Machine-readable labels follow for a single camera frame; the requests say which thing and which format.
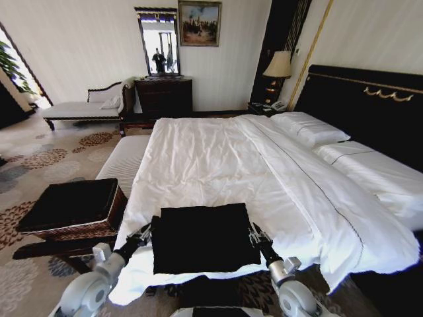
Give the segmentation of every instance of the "patterned carpet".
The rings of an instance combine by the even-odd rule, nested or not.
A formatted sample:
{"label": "patterned carpet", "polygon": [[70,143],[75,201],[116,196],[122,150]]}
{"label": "patterned carpet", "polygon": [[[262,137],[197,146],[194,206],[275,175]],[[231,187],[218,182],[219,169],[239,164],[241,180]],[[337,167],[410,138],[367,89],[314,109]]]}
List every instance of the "patterned carpet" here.
{"label": "patterned carpet", "polygon": [[[23,236],[14,227],[49,184],[92,180],[120,140],[116,123],[56,122],[51,132],[38,114],[0,130],[0,153],[8,161],[0,167],[0,317],[47,316],[76,272],[57,258],[12,260],[13,252],[41,241]],[[128,135],[150,134],[130,129]],[[351,280],[331,297],[315,267],[298,275],[330,311],[340,316],[378,316]],[[191,304],[240,304],[281,316],[278,298],[267,272],[227,281],[202,278],[183,285],[158,287],[154,296],[143,295],[128,306],[108,303],[99,316],[170,316]],[[194,293],[209,289],[208,302]]]}

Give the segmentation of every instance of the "picture frame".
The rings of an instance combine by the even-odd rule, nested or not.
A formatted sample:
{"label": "picture frame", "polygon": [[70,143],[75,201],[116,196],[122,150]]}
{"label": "picture frame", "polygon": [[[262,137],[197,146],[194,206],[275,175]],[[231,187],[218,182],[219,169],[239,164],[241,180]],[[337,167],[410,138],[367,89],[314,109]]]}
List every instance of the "picture frame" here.
{"label": "picture frame", "polygon": [[179,1],[181,46],[219,46],[221,2]]}

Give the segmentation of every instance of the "wall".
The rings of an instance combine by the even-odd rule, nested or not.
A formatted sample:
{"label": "wall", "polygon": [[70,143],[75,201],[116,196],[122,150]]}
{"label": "wall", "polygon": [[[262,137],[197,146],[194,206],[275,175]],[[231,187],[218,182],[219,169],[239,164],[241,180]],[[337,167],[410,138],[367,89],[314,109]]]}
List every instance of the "wall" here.
{"label": "wall", "polygon": [[20,94],[19,90],[16,88],[16,86],[12,83],[10,78],[6,75],[4,70],[0,68],[0,85],[3,85],[8,91],[9,94],[15,99],[17,104],[24,110],[25,112],[31,111],[32,108],[26,101],[25,97]]}
{"label": "wall", "polygon": [[[328,0],[313,0],[280,99],[289,100]],[[308,64],[423,74],[423,1],[334,0]],[[297,94],[303,87],[305,74]]]}
{"label": "wall", "polygon": [[[245,109],[271,0],[221,0],[218,48],[180,47],[195,110]],[[53,103],[147,75],[134,7],[176,0],[0,0],[0,20]]]}

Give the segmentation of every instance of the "mirror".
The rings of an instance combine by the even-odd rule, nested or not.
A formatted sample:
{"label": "mirror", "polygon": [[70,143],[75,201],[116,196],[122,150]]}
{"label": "mirror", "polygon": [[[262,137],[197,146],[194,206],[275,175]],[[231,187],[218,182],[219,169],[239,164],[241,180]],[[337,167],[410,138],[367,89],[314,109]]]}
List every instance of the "mirror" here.
{"label": "mirror", "polygon": [[149,75],[180,75],[176,9],[137,7],[135,11]]}

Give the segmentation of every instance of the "white pillow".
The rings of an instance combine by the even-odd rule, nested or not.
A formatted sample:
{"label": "white pillow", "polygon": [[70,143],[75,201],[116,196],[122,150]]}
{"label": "white pillow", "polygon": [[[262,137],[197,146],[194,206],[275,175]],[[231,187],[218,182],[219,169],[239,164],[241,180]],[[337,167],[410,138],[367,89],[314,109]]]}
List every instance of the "white pillow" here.
{"label": "white pillow", "polygon": [[423,174],[355,141],[313,150],[403,220],[423,229]]}
{"label": "white pillow", "polygon": [[120,97],[119,96],[113,96],[112,98],[109,98],[103,104],[101,105],[100,109],[117,109],[120,106]]}
{"label": "white pillow", "polygon": [[289,136],[310,149],[350,139],[350,136],[343,131],[303,112],[285,112],[276,114],[270,119]]}

